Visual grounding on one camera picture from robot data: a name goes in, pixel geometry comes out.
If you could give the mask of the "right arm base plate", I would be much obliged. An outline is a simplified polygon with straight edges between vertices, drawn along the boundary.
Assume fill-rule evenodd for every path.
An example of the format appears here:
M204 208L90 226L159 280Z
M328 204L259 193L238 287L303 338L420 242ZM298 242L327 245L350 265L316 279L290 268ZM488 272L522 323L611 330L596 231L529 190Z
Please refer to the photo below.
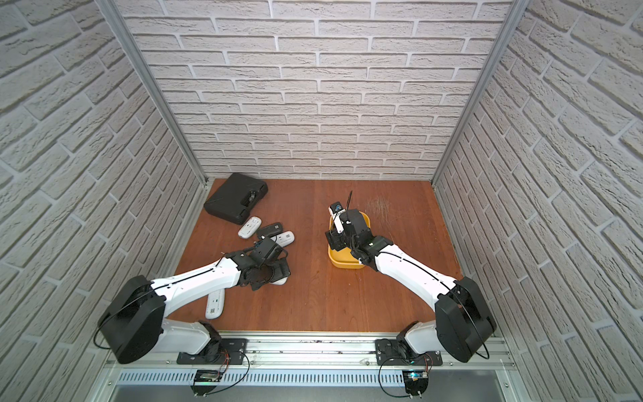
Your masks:
M439 351L429 351L422 355L413 355L404 352L400 342L396 339L379 338L374 341L375 357L380 366L425 366L438 367L443 365L443 358Z

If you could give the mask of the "white upturned mouse with label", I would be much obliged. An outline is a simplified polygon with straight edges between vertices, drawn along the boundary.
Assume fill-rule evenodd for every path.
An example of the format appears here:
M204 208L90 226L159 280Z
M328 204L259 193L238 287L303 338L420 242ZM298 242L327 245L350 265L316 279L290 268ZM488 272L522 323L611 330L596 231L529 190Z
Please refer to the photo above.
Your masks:
M288 280L288 278L284 277L284 278L279 279L278 281L273 281L271 283L271 285L282 286L287 282L287 280Z

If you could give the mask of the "dark grey upturned mouse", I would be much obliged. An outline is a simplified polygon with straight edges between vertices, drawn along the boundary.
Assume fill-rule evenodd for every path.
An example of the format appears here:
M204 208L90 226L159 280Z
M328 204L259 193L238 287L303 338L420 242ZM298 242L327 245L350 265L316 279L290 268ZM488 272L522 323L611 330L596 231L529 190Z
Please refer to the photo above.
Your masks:
M271 238L281 234L284 231L283 225L280 222L273 224L268 224L264 227L261 227L256 231L256 236L259 240Z

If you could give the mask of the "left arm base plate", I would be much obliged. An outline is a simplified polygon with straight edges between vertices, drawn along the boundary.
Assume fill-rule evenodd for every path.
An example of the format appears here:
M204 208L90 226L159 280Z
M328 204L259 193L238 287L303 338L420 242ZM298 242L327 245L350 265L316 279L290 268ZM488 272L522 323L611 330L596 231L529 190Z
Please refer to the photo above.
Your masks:
M211 341L197 354L179 353L177 364L183 365L243 365L247 338L223 338Z

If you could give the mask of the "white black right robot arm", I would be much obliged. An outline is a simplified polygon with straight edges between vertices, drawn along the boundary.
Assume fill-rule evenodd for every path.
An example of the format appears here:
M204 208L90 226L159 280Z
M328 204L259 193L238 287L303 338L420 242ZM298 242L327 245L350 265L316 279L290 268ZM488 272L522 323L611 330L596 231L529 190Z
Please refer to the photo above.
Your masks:
M374 236L363 215L336 202L326 233L329 247L350 250L360 264L389 276L415 293L435 313L430 322L411 323L393 343L396 358L411 362L428 352L446 352L467 363L494 334L497 323L478 284L441 274L402 251L393 241Z

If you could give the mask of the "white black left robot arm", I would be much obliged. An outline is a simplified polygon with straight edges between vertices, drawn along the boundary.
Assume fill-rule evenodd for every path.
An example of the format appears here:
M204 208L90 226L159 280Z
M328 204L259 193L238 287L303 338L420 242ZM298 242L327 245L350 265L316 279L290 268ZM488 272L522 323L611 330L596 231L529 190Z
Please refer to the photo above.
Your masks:
M186 323L170 315L204 296L236 286L257 291L266 284L282 285L290 276L288 253L272 239L225 254L219 260L177 276L129 279L97 323L97 333L120 364L150 353L174 353L179 364L230 363L244 353L222 339L207 321Z

